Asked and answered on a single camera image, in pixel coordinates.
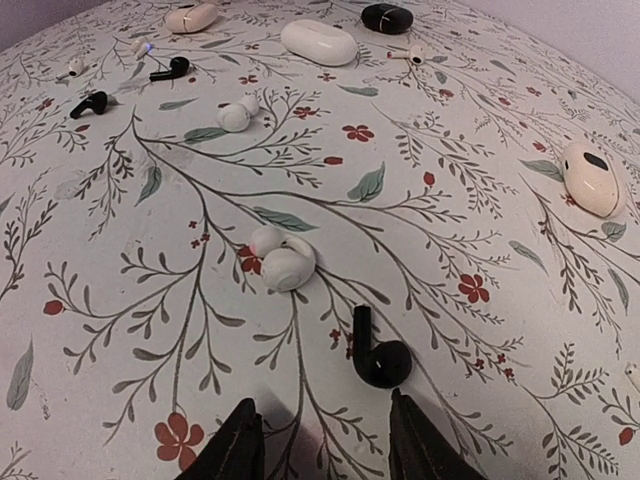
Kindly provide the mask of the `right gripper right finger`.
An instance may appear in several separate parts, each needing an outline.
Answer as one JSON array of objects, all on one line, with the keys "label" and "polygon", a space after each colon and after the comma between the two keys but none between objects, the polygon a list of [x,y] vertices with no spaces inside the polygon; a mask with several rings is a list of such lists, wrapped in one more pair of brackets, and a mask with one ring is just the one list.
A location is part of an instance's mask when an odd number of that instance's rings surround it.
[{"label": "right gripper right finger", "polygon": [[391,479],[483,480],[408,394],[395,388],[389,415]]}]

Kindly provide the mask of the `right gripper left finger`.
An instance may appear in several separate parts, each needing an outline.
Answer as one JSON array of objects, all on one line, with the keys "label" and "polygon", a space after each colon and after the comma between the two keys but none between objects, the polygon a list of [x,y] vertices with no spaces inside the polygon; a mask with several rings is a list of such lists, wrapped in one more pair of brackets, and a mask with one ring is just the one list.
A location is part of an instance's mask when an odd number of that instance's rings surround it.
[{"label": "right gripper left finger", "polygon": [[177,480],[265,478],[263,419],[252,398],[242,399]]}]

